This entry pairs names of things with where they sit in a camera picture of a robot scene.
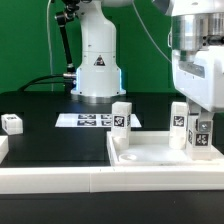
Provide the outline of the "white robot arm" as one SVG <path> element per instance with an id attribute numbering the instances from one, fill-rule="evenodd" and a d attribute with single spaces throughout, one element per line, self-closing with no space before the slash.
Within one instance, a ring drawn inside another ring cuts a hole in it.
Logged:
<path id="1" fill-rule="evenodd" d="M 224 112 L 224 0 L 151 0 L 171 18 L 175 89 L 208 114 Z M 134 0 L 80 0 L 82 63 L 72 93 L 92 102 L 123 94 L 116 64 L 116 28 L 104 7 L 133 5 Z"/>

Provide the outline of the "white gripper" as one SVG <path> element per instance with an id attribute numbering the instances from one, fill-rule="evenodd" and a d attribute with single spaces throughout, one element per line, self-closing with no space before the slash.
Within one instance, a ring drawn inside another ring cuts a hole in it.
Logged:
<path id="1" fill-rule="evenodd" d="M 189 114 L 199 114 L 198 131 L 210 133 L 212 112 L 224 112 L 224 47 L 188 52 L 187 61 L 181 51 L 173 50 L 172 74 L 175 89 L 187 97 Z"/>

